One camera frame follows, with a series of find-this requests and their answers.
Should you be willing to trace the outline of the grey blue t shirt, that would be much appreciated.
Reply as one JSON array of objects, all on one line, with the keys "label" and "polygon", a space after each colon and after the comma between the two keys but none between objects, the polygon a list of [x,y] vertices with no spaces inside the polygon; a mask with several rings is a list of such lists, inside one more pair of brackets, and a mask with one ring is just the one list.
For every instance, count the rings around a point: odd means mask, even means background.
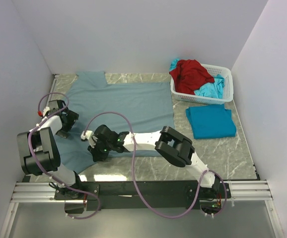
[{"label": "grey blue t shirt", "polygon": [[89,144],[80,138],[85,128],[108,126],[120,133],[130,128],[137,133],[174,127],[170,77],[164,74],[122,74],[80,71],[63,75],[54,87],[57,95],[66,94],[69,109],[78,113],[67,139],[56,136],[61,162],[70,170],[83,172],[94,165]]}]

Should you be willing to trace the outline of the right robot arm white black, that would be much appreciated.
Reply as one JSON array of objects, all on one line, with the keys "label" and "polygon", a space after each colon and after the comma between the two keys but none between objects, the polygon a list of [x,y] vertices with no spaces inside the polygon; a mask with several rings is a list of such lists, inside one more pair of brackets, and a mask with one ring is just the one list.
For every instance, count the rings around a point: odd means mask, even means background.
[{"label": "right robot arm white black", "polygon": [[95,131],[82,132],[80,137],[89,143],[87,149],[95,162],[103,162],[108,157],[130,156],[137,152],[159,154],[169,164],[187,169],[200,184],[202,199],[213,200],[218,194],[219,178],[200,159],[192,140],[170,126],[148,133],[117,133],[102,124]]}]

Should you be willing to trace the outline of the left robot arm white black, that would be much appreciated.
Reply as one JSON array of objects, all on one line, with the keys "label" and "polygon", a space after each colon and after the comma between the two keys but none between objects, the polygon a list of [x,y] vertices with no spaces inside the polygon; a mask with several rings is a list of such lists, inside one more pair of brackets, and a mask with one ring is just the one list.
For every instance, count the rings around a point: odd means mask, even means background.
[{"label": "left robot arm white black", "polygon": [[64,139],[69,136],[69,131],[78,120],[79,115],[67,108],[63,100],[52,100],[48,106],[39,111],[45,123],[36,131],[30,130],[17,135],[17,146],[20,156],[20,164],[26,175],[43,175],[43,171],[36,164],[29,148],[28,136],[31,133],[31,146],[37,160],[44,170],[50,174],[51,183],[62,194],[68,193],[65,185],[74,189],[81,188],[81,181],[76,172],[67,169],[62,163],[60,153],[54,136]]}]

